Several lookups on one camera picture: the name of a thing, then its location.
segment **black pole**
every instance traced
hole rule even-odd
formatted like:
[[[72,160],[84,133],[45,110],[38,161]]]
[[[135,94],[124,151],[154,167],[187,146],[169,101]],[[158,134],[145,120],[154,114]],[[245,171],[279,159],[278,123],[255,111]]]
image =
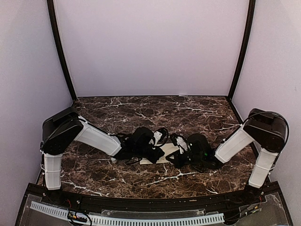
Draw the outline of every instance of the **black pole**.
[[[52,33],[53,33],[53,37],[55,39],[57,54],[58,54],[58,57],[61,62],[61,67],[62,67],[62,70],[64,73],[64,77],[65,77],[71,98],[73,101],[75,101],[77,99],[77,97],[75,94],[75,90],[74,90],[74,87],[73,87],[73,84],[71,81],[71,77],[70,77],[70,74],[68,71],[65,55],[63,52],[62,42],[60,39],[58,27],[57,27],[57,21],[56,21],[56,16],[55,16],[55,6],[53,3],[53,0],[47,0],[47,5],[48,5],[48,12],[49,12],[49,17],[50,17],[50,22],[51,22],[51,27],[52,27]]]
[[[246,18],[246,27],[245,27],[245,33],[244,33],[244,37],[243,37],[243,42],[241,44],[241,49],[240,49],[240,53],[239,53],[239,57],[238,57],[238,62],[236,65],[236,69],[235,69],[235,73],[233,76],[233,80],[232,80],[232,84],[231,84],[231,88],[228,94],[228,98],[230,100],[232,100],[234,93],[235,93],[235,89],[239,80],[239,76],[241,73],[241,69],[243,67],[244,64],[244,59],[246,56],[246,49],[248,47],[248,42],[249,42],[249,38],[250,38],[250,32],[251,32],[251,27],[252,27],[252,21],[253,21],[253,16],[254,16],[254,11],[255,11],[255,2],[256,0],[250,0],[249,1],[249,9],[248,9],[248,15]]]

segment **brown marble surface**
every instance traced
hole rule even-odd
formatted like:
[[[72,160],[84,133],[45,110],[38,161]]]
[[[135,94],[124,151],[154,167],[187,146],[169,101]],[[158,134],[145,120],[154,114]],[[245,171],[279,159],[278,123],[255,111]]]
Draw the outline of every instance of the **brown marble surface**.
[[[204,134],[217,147],[238,126],[224,97],[85,97],[74,107],[96,126],[114,133],[132,133],[145,126],[187,137]],[[118,198],[183,198],[220,194],[244,188],[255,163],[250,147],[219,170],[199,173],[171,163],[127,166],[113,164],[105,153],[73,142],[62,159],[65,191]]]

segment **white cable tray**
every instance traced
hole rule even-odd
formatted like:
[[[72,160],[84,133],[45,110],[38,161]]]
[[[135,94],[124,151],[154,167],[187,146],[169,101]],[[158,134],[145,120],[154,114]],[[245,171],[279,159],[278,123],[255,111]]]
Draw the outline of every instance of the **white cable tray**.
[[[68,210],[49,206],[43,203],[34,202],[30,206],[31,209],[38,212],[50,215],[55,218],[67,220]],[[108,218],[89,214],[93,225],[95,226],[203,226],[224,222],[224,214],[213,214],[208,216],[200,216],[193,218],[178,218],[178,219],[122,219]]]

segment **white wall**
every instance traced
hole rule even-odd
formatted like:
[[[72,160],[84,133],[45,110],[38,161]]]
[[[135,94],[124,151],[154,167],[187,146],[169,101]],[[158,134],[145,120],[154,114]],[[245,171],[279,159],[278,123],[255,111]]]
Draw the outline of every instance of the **white wall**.
[[[35,182],[42,123],[71,105],[45,0],[0,6],[0,225],[15,224],[28,182]]]
[[[248,0],[55,2],[78,96],[228,94]]]
[[[301,222],[301,1],[256,2],[245,63],[234,95],[243,118],[254,108],[276,111],[291,135],[271,178],[278,180],[296,225]]]

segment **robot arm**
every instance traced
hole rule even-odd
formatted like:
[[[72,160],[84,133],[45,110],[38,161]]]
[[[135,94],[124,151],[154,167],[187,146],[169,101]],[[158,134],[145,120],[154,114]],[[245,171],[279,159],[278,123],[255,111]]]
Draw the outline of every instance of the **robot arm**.
[[[285,146],[287,124],[283,117],[259,109],[253,109],[249,117],[229,139],[220,144],[214,156],[221,163],[226,163],[244,147],[257,141],[261,150],[249,178],[249,185],[260,188]]]
[[[138,128],[126,138],[111,135],[78,115],[75,108],[69,107],[43,123],[41,152],[44,155],[46,187],[48,190],[60,189],[61,158],[73,140],[97,148],[118,160],[137,157],[156,163],[164,155],[157,143],[167,136],[165,128],[153,133],[145,127]]]
[[[286,144],[287,129],[287,122],[281,115],[253,109],[248,119],[224,139],[217,149],[210,147],[205,136],[192,134],[187,138],[189,148],[185,152],[180,152],[179,144],[174,142],[174,145],[179,146],[179,150],[168,155],[166,159],[177,168],[188,163],[203,168],[219,169],[244,147],[256,141],[261,145],[261,150],[248,184],[260,188]]]

